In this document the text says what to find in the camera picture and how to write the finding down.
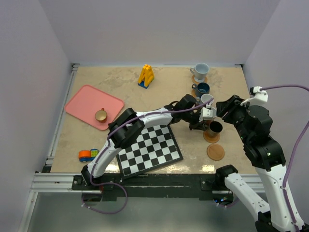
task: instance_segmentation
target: gray wall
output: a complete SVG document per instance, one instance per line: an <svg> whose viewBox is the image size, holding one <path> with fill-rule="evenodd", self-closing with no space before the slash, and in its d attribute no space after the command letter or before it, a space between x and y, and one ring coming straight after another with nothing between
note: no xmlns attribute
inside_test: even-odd
<svg viewBox="0 0 309 232"><path fill-rule="evenodd" d="M281 0L245 63L248 86L277 84L309 86L309 1ZM282 145L287 159L309 120L309 93L285 88L268 91L266 107L274 123L271 135ZM298 146L289 182L296 206L309 222L309 131Z"/></svg>
<svg viewBox="0 0 309 232"><path fill-rule="evenodd" d="M70 61L244 63L279 0L40 0Z"/></svg>
<svg viewBox="0 0 309 232"><path fill-rule="evenodd" d="M69 61L37 0L0 6L0 231L17 231L68 83Z"/></svg>

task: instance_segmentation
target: black and white checkered board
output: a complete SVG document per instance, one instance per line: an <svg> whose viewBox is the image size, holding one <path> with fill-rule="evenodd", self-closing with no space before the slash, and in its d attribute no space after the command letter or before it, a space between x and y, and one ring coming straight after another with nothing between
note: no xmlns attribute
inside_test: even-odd
<svg viewBox="0 0 309 232"><path fill-rule="evenodd" d="M123 179L183 160L170 126L143 129L131 147L117 155Z"/></svg>

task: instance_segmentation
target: blue block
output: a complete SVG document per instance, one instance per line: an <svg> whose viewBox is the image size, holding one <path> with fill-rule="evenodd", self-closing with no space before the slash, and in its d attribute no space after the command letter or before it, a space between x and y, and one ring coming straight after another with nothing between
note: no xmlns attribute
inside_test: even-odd
<svg viewBox="0 0 309 232"><path fill-rule="evenodd" d="M142 81L140 84L139 83L137 83L140 87L143 87L143 88L145 88L145 89L147 89L148 87L149 87L149 85L146 87L145 86L145 82L144 81Z"/></svg>

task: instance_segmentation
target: white clip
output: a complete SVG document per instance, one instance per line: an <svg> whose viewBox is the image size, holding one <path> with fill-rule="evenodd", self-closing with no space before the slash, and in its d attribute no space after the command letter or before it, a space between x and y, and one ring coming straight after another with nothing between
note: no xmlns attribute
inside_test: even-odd
<svg viewBox="0 0 309 232"><path fill-rule="evenodd" d="M268 101L268 94L265 90L261 90L262 87L255 86L253 87L253 92L255 95L252 98L244 100L240 105L245 105L247 102L250 105L263 105Z"/></svg>

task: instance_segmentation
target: colorful toy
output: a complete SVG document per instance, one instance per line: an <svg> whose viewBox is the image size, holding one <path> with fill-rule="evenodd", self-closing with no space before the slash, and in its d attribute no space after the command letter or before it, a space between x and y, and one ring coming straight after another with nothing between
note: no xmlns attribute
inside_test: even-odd
<svg viewBox="0 0 309 232"><path fill-rule="evenodd" d="M91 149L89 150L81 150L78 153L78 159L80 162L87 162L87 161L93 161L94 158L97 156L98 154L98 149Z"/></svg>
<svg viewBox="0 0 309 232"><path fill-rule="evenodd" d="M143 88L148 88L149 84L154 80L154 72L149 64L145 64L140 73L138 85Z"/></svg>

